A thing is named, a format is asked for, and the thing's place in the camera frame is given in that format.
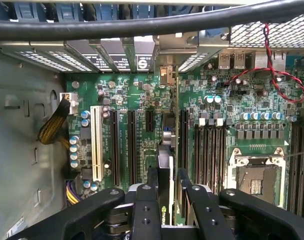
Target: screw hole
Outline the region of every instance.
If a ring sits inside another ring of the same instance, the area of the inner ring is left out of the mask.
[[[216,225],[218,225],[218,222],[215,221],[214,219],[212,219],[212,225],[213,225],[213,226],[216,226]]]
[[[142,220],[142,223],[145,224],[145,225],[148,225],[148,224],[151,223],[151,220],[148,219],[148,218],[144,218],[144,219]]]

